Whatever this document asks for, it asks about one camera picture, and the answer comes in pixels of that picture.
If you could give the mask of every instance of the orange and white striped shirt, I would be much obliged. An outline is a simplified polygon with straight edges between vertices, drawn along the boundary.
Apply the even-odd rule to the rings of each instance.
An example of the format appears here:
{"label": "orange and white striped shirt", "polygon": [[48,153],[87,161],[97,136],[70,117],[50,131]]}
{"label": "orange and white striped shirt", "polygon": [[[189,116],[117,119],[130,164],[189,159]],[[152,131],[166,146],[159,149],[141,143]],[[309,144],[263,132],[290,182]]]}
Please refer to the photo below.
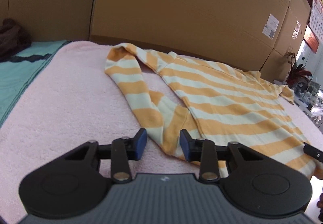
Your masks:
{"label": "orange and white striped shirt", "polygon": [[[149,90],[138,60],[160,75],[186,107]],[[186,129],[192,138],[223,146],[237,141],[309,178],[323,178],[322,165],[303,152],[307,139],[277,99],[280,95],[293,103],[294,92],[261,79],[260,72],[122,43],[109,52],[105,73],[125,95],[140,125],[169,155],[184,158],[179,132]],[[226,177],[223,161],[219,168]]]}

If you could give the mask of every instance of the teal cloth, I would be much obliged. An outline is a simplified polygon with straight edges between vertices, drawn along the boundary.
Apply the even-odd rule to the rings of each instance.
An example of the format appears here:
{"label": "teal cloth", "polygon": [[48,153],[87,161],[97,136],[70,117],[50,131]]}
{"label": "teal cloth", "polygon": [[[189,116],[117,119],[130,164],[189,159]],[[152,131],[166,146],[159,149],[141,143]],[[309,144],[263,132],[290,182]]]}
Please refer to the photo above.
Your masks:
{"label": "teal cloth", "polygon": [[0,62],[0,127],[10,114],[11,110],[26,90],[28,85],[43,70],[54,57],[55,53],[67,41],[33,42],[31,47],[16,54],[20,57],[31,55],[51,54],[48,59],[35,62]]}

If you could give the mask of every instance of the gray gripper base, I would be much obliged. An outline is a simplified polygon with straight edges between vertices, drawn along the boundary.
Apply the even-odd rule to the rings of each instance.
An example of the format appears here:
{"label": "gray gripper base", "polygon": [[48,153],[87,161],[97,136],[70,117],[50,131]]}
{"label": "gray gripper base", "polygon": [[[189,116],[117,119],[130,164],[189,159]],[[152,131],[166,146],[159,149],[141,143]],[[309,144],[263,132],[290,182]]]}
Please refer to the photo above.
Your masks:
{"label": "gray gripper base", "polygon": [[137,174],[128,184],[114,185],[89,212],[64,220],[28,215],[20,224],[313,224],[302,213],[284,219],[261,219],[230,204],[216,185],[193,174]]}

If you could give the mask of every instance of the pink blanket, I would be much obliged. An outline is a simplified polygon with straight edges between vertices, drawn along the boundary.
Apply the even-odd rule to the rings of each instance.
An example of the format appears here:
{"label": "pink blanket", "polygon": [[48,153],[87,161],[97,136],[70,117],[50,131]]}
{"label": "pink blanket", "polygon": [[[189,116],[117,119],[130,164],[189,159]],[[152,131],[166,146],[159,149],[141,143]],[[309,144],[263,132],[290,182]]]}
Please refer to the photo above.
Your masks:
{"label": "pink blanket", "polygon": [[[132,137],[140,128],[124,96],[104,74],[109,49],[86,41],[62,48],[0,129],[0,215],[9,224],[26,214],[18,196],[19,183],[26,174],[89,139],[108,144],[121,136]],[[151,90],[162,91],[180,103],[160,77],[144,66],[142,69]],[[280,102],[304,135],[323,149],[323,135],[311,121],[298,107],[282,98]],[[166,156],[151,140],[142,160],[130,162],[130,166],[133,175],[198,173],[197,166]],[[109,177],[109,167],[109,161],[102,161],[100,173]],[[319,214],[315,203],[323,185],[316,183],[319,191],[314,192],[307,210],[313,219]]]}

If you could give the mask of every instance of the brown cloth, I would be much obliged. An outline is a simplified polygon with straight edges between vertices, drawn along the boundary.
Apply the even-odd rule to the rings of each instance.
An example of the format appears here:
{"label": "brown cloth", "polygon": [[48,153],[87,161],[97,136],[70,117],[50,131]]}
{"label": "brown cloth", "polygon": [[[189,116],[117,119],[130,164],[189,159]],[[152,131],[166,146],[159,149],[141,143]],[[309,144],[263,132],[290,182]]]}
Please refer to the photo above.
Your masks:
{"label": "brown cloth", "polygon": [[4,19],[0,27],[0,62],[30,47],[31,36],[13,19]]}

